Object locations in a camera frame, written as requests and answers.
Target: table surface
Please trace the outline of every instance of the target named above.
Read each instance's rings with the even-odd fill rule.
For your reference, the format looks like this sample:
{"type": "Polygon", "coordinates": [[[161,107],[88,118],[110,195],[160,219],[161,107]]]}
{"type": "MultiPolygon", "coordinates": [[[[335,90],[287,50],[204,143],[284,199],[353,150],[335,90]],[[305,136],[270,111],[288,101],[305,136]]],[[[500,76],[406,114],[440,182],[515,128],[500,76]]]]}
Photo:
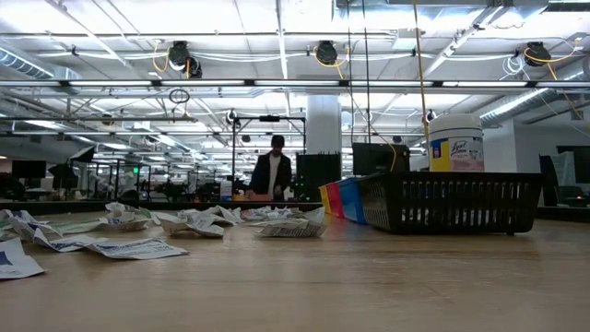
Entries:
{"type": "MultiPolygon", "coordinates": [[[[52,216],[89,219],[101,213],[52,216]]],[[[394,236],[341,219],[319,239],[169,238],[190,254],[121,261],[25,251],[47,270],[0,283],[8,331],[583,331],[590,225],[527,234],[394,236]]],[[[159,227],[104,233],[164,237],[159,227]]]]}

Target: black plastic basket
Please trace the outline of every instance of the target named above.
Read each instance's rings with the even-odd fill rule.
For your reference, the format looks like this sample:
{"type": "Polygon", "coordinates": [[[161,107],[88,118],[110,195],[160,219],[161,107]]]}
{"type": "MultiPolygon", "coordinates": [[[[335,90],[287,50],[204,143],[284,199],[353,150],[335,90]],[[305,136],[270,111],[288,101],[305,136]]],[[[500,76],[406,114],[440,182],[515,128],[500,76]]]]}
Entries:
{"type": "Polygon", "coordinates": [[[527,232],[543,178],[530,173],[405,172],[358,180],[367,223],[394,233],[527,232]]]}

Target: fluorescent light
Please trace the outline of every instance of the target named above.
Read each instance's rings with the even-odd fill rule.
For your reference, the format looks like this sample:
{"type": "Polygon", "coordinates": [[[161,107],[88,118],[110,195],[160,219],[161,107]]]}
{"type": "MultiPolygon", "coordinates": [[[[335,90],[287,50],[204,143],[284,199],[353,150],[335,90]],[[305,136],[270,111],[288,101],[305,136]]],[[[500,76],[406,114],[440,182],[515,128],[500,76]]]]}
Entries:
{"type": "Polygon", "coordinates": [[[110,132],[64,132],[66,135],[108,136],[110,132]]]}
{"type": "Polygon", "coordinates": [[[57,136],[59,135],[58,132],[48,132],[48,131],[26,131],[26,132],[19,132],[19,131],[13,131],[13,132],[9,132],[12,135],[23,135],[23,136],[57,136]]]}
{"type": "Polygon", "coordinates": [[[103,146],[115,149],[128,149],[129,147],[125,144],[119,143],[102,143],[103,146]]]}
{"type": "MultiPolygon", "coordinates": [[[[366,87],[367,81],[354,80],[350,81],[353,87],[366,87]]],[[[398,81],[398,80],[370,80],[370,87],[419,87],[419,81],[398,81]]],[[[432,81],[424,81],[425,87],[431,87],[432,81]]]]}
{"type": "Polygon", "coordinates": [[[146,80],[73,80],[69,83],[72,87],[151,87],[151,81],[146,80]]]}
{"type": "Polygon", "coordinates": [[[59,124],[55,124],[55,123],[49,122],[49,121],[28,120],[25,122],[30,125],[38,125],[38,126],[42,126],[44,128],[48,128],[48,129],[63,129],[63,127],[60,126],[59,124]]]}
{"type": "Polygon", "coordinates": [[[459,82],[443,82],[443,87],[463,87],[463,88],[509,88],[509,87],[525,87],[528,82],[523,81],[459,81],[459,82]]]}
{"type": "Polygon", "coordinates": [[[59,87],[58,81],[54,80],[3,80],[0,87],[59,87]]]}
{"type": "Polygon", "coordinates": [[[112,132],[117,136],[160,135],[161,132],[112,132]]]}
{"type": "Polygon", "coordinates": [[[243,80],[220,80],[220,79],[205,79],[205,80],[163,80],[161,85],[165,87],[218,87],[218,86],[242,86],[243,80]]]}
{"type": "Polygon", "coordinates": [[[552,81],[552,82],[538,82],[538,88],[590,88],[590,82],[580,81],[552,81]]]}
{"type": "Polygon", "coordinates": [[[261,87],[337,87],[337,80],[270,80],[257,79],[254,84],[261,87]]]}

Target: man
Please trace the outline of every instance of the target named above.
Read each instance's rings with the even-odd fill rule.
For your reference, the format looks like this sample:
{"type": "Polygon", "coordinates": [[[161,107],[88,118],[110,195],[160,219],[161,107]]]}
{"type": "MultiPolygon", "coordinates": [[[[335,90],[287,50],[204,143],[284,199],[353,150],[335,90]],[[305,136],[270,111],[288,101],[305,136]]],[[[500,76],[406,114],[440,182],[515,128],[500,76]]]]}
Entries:
{"type": "Polygon", "coordinates": [[[258,195],[268,194],[271,200],[283,200],[283,191],[291,182],[291,160],[282,152],[285,137],[273,136],[270,146],[270,152],[258,157],[250,189],[258,195]]]}

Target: crumpled paper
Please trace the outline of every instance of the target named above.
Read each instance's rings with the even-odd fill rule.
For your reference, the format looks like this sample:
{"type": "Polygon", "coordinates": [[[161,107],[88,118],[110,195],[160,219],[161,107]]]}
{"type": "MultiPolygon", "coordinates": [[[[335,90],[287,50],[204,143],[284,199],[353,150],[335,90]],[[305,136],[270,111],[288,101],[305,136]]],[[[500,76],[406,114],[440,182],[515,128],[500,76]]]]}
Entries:
{"type": "Polygon", "coordinates": [[[319,237],[327,225],[324,223],[325,208],[302,213],[298,219],[259,221],[253,226],[264,227],[258,234],[268,237],[319,237]]]}

